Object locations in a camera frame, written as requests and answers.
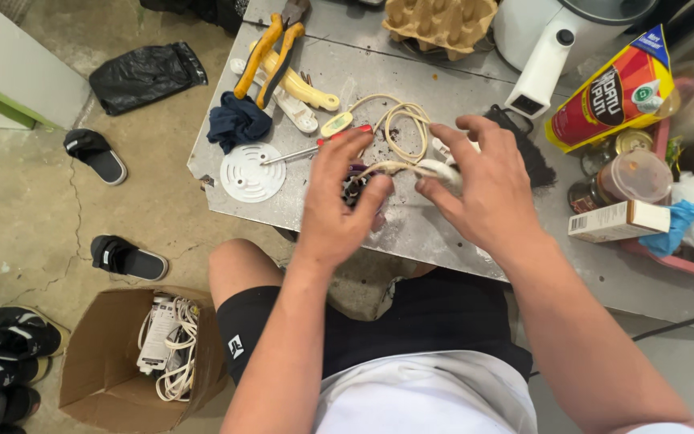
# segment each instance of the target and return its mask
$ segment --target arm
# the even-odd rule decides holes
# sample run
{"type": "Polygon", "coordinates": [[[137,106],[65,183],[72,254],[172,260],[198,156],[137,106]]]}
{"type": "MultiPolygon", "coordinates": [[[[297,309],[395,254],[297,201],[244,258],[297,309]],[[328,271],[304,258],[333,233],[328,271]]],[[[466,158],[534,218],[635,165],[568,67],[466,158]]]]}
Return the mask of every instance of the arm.
{"type": "Polygon", "coordinates": [[[355,211],[340,198],[349,161],[372,142],[352,130],[313,159],[302,232],[267,325],[229,405],[221,432],[307,434],[323,374],[325,295],[336,267],[369,233],[392,191],[389,177],[371,179],[355,211]]]}
{"type": "Polygon", "coordinates": [[[584,432],[621,434],[651,422],[694,419],[680,397],[588,291],[537,220],[529,177],[512,133],[483,117],[430,131],[449,146],[463,197],[434,179],[417,189],[513,284],[535,359],[561,408],[584,432]]]}

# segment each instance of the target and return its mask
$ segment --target cardboard egg tray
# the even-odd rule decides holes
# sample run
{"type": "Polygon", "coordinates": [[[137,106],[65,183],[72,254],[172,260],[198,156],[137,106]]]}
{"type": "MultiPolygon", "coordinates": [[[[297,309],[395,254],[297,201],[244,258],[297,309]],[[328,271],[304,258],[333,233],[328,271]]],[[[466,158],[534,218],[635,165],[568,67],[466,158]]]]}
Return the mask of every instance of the cardboard egg tray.
{"type": "Polygon", "coordinates": [[[416,38],[422,51],[439,46],[454,61],[474,51],[496,7],[494,0],[387,0],[382,27],[397,42],[416,38]]]}

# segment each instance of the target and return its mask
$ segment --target white shirt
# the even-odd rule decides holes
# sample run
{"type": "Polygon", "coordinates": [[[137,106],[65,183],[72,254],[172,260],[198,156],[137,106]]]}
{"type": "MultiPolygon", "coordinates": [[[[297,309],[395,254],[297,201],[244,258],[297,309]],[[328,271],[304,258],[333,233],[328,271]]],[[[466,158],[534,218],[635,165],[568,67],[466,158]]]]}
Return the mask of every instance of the white shirt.
{"type": "MultiPolygon", "coordinates": [[[[324,379],[317,434],[537,434],[529,386],[513,367],[469,350],[401,354],[324,379]]],[[[674,423],[631,434],[694,434],[674,423]]]]}

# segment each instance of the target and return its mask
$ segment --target cardboard box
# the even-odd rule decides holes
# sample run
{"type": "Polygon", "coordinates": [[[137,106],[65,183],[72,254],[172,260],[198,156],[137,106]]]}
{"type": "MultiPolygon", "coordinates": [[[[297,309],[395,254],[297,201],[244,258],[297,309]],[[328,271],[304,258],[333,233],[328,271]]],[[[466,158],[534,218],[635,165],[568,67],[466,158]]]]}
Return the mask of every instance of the cardboard box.
{"type": "Polygon", "coordinates": [[[668,208],[631,200],[570,217],[567,234],[583,241],[615,241],[669,232],[670,224],[668,208]]]}
{"type": "Polygon", "coordinates": [[[102,291],[82,315],[63,356],[58,407],[82,423],[111,432],[167,431],[226,386],[222,347],[216,310],[205,291],[166,286],[102,291]],[[159,399],[154,378],[136,366],[138,333],[155,291],[187,298],[200,310],[189,402],[159,399]]]}

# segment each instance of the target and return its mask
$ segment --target barcode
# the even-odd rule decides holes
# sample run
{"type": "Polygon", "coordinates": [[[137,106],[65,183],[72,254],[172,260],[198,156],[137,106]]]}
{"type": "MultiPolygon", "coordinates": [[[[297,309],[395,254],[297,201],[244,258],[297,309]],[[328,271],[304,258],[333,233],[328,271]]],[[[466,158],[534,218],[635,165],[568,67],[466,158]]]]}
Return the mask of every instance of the barcode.
{"type": "Polygon", "coordinates": [[[585,229],[585,226],[588,225],[588,216],[583,215],[582,217],[577,217],[576,219],[572,220],[572,230],[576,229],[585,229]]]}

